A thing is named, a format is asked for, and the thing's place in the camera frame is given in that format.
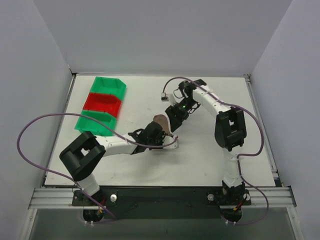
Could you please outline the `tan sock with striped cuff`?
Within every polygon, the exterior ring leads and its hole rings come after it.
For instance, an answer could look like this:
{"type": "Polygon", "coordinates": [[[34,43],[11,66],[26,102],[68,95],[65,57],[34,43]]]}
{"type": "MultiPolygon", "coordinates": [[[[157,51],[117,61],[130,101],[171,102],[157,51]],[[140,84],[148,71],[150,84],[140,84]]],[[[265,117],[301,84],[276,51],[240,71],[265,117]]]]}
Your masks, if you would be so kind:
{"type": "Polygon", "coordinates": [[[153,117],[153,121],[162,127],[162,130],[165,132],[166,135],[171,137],[173,136],[170,130],[168,119],[165,115],[157,114],[153,117]]]}

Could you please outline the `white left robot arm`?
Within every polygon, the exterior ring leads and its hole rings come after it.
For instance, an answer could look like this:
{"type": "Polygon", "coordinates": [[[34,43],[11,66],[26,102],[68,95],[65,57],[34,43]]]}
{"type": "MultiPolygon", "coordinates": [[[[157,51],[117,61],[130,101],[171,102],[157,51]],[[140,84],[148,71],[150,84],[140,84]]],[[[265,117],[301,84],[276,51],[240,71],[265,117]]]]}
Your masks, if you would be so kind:
{"type": "Polygon", "coordinates": [[[72,179],[84,190],[83,199],[91,206],[100,203],[102,193],[93,171],[103,157],[135,155],[148,146],[163,146],[168,134],[163,127],[152,121],[144,129],[117,136],[97,136],[85,131],[70,143],[59,155],[72,179]]]}

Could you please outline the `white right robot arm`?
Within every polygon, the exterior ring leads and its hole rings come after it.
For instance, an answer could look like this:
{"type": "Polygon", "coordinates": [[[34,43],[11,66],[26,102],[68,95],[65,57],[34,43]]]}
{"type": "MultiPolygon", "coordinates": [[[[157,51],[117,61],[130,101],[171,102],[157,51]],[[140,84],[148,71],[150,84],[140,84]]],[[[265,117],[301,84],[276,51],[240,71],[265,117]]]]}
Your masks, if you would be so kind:
{"type": "Polygon", "coordinates": [[[244,111],[239,107],[224,105],[202,79],[184,80],[177,88],[181,93],[181,101],[177,102],[174,94],[162,90],[161,100],[170,102],[165,110],[169,119],[170,131],[173,133],[199,107],[206,109],[215,117],[214,138],[223,149],[225,173],[222,180],[223,201],[233,204],[245,194],[245,183],[241,179],[233,148],[242,147],[247,137],[244,111]]]}

